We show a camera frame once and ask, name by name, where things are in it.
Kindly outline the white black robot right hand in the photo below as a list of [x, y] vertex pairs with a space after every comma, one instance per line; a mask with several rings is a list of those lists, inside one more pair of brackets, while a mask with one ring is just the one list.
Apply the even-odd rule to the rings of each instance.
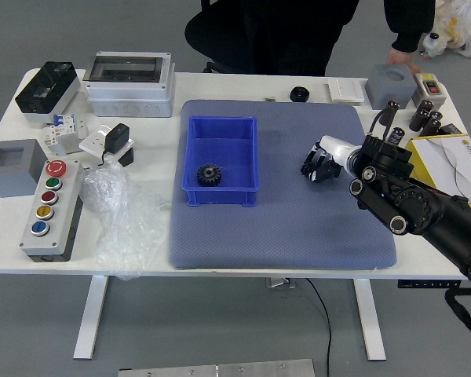
[[301, 166], [301, 174], [316, 183], [338, 178], [342, 170], [355, 177], [354, 165], [360, 148], [325, 135], [312, 146]]

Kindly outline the person's left hand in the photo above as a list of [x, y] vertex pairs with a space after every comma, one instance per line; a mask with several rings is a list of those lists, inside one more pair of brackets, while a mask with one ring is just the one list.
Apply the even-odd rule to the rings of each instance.
[[412, 75], [416, 75], [417, 73], [422, 73], [422, 69], [414, 63], [413, 53], [406, 53], [406, 52], [402, 52], [397, 49], [391, 48], [388, 51], [386, 63], [406, 65], [411, 71]]

